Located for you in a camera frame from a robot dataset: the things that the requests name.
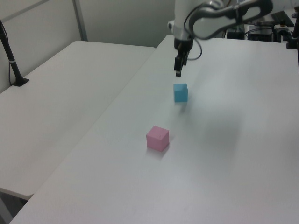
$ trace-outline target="black device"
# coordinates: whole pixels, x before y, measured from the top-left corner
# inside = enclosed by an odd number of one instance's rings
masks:
[[[29,79],[23,78],[20,74],[19,68],[18,68],[17,63],[15,62],[15,59],[14,59],[13,52],[10,49],[10,46],[9,46],[9,43],[8,43],[8,37],[7,37],[5,28],[4,28],[1,20],[0,20],[0,39],[1,39],[1,42],[3,44],[4,50],[6,52],[6,55],[8,57],[8,61],[9,61],[10,65],[11,65],[13,71],[14,71],[15,83],[13,83],[12,85],[22,86],[25,83],[29,82]]]
[[[277,24],[280,24],[281,21],[285,21],[285,25],[287,27],[294,27],[295,26],[294,23],[291,21],[291,19],[288,17],[288,15],[284,11],[271,14],[271,17],[274,19],[274,21]]]

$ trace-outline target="blue cube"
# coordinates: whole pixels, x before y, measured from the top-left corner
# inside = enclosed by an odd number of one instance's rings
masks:
[[[187,84],[174,84],[173,85],[174,102],[187,102],[188,101],[188,87]]]

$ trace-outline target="white table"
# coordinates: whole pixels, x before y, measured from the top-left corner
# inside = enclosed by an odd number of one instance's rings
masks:
[[[298,223],[297,51],[201,43],[176,78],[167,36],[11,224]],[[164,153],[146,147],[154,125]]]
[[[0,191],[29,199],[153,51],[74,42],[0,94]]]

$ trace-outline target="black cable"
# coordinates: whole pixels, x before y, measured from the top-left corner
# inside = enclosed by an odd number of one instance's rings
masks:
[[[201,47],[201,44],[199,43],[199,41],[197,39],[194,39],[195,42],[198,44],[199,48],[200,48],[200,55],[196,58],[188,58],[187,60],[188,61],[196,61],[197,59],[199,59],[202,55],[202,47]]]
[[[229,6],[231,2],[232,0],[229,0],[228,3],[226,4],[226,7]]]
[[[11,81],[10,81],[10,62],[8,62],[8,80],[9,80],[9,84],[11,85]]]
[[[197,10],[197,9],[200,8],[200,7],[201,7],[201,5],[195,7],[195,8],[188,14],[188,16],[187,16],[186,19],[185,19],[185,22],[184,22],[184,30],[185,30],[185,31],[187,32],[187,34],[189,34],[190,36],[193,36],[193,35],[187,30],[187,28],[186,28],[186,22],[187,22],[188,18],[190,17],[190,15],[191,15],[195,10]],[[190,58],[190,59],[187,59],[187,60],[189,60],[189,61],[195,61],[195,60],[199,59],[199,58],[202,56],[202,47],[201,47],[201,44],[200,44],[199,41],[196,40],[195,38],[194,38],[194,40],[196,41],[196,43],[198,44],[198,46],[199,46],[199,48],[200,48],[200,54],[199,54],[199,56],[198,56],[197,58]]]
[[[264,29],[270,29],[270,30],[272,30],[272,28],[256,28],[256,29],[252,29],[250,31],[247,31],[245,34],[250,34],[252,32],[259,31],[259,30],[264,30]]]
[[[4,27],[4,25],[3,25],[3,23],[2,23],[1,20],[0,20],[0,23],[1,23],[1,26],[2,26],[2,28],[4,30],[4,33],[5,33],[7,42],[8,42],[8,35],[7,35],[7,32],[6,32],[5,27]],[[8,61],[8,80],[9,80],[9,84],[11,85],[11,81],[10,81],[10,62],[9,61]]]

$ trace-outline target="floor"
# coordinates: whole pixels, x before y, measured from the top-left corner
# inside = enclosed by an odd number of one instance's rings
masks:
[[[26,202],[26,200],[0,192],[0,224],[9,224]]]

